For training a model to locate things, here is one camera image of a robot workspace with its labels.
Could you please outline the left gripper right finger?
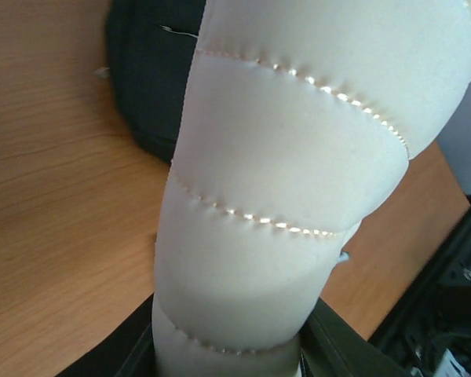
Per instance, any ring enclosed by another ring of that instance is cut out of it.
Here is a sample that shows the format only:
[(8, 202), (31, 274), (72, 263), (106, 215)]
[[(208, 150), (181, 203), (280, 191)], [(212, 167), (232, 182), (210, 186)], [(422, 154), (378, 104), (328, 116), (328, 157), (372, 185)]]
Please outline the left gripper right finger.
[(397, 377), (408, 372), (356, 333), (319, 299), (300, 332), (301, 373), (316, 377)]

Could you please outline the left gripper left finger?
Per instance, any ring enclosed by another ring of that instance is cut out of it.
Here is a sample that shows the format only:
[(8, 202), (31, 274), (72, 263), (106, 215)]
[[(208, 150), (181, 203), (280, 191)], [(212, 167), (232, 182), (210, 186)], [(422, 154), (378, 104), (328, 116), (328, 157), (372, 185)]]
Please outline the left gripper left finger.
[(153, 297), (145, 299), (108, 337), (58, 377), (156, 376)]

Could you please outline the beige fabric pencil case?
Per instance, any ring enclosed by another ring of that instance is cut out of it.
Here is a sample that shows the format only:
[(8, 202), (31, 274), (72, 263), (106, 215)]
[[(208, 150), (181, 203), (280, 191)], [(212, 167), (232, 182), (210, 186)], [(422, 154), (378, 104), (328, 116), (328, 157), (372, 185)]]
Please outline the beige fabric pencil case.
[(296, 376), (341, 249), (471, 83), (471, 1), (208, 1), (155, 243), (161, 376)]

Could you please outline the black student backpack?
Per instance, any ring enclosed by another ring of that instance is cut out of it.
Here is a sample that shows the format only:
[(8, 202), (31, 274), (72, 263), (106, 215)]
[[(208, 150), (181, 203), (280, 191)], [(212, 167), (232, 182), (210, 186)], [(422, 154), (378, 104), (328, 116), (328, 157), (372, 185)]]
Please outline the black student backpack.
[(169, 163), (205, 3), (115, 0), (104, 25), (115, 104), (137, 145)]

